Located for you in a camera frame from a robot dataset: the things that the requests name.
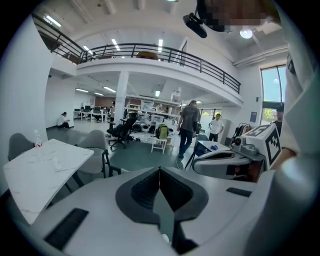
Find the white device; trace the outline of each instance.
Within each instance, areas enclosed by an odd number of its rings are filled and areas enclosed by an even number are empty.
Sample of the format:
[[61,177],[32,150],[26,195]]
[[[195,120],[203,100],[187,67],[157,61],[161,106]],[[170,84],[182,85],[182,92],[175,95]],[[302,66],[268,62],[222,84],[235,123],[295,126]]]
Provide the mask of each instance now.
[[164,117],[162,115],[153,114],[151,116],[151,122],[152,123],[156,123],[156,122],[163,123]]

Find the railing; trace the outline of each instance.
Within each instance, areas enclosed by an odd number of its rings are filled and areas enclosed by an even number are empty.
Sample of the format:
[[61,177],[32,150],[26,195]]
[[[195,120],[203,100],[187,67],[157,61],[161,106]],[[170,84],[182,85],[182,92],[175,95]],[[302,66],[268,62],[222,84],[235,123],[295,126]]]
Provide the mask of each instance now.
[[37,28],[47,48],[72,63],[79,64],[82,55],[86,52],[59,29],[50,25],[42,18],[32,15],[35,27]]
[[90,49],[90,52],[82,49],[69,37],[58,29],[48,24],[42,18],[33,15],[34,23],[48,49],[69,61],[80,64],[94,60],[112,58],[142,58],[155,61],[172,63],[183,67],[189,67],[200,73],[207,74],[218,79],[224,85],[240,93],[240,82],[221,68],[210,62],[194,56],[190,53],[174,48],[146,43],[121,43],[116,45],[103,45]]

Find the camera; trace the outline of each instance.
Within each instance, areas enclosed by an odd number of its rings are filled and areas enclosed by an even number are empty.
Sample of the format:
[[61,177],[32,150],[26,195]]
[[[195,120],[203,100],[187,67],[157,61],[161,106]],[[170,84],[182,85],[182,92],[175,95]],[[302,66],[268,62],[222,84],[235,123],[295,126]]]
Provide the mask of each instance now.
[[197,18],[193,12],[191,12],[190,14],[184,15],[183,22],[189,29],[195,32],[199,37],[201,38],[207,37],[207,32],[202,26],[203,22],[199,18]]

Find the white column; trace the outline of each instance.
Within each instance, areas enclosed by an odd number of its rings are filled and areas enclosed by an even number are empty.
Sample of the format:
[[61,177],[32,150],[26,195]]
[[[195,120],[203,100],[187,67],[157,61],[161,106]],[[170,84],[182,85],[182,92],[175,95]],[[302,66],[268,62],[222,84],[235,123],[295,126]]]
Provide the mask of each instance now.
[[129,72],[121,71],[115,98],[114,122],[116,125],[121,124],[120,119],[124,118],[128,80]]

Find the tree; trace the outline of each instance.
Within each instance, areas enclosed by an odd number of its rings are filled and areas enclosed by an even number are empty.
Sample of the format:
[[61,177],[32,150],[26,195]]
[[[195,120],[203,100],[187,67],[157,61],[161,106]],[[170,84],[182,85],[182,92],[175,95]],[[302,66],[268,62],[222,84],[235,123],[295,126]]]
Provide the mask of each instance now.
[[264,121],[267,122],[273,122],[275,120],[273,110],[271,108],[264,108],[263,109],[263,116],[262,116]]

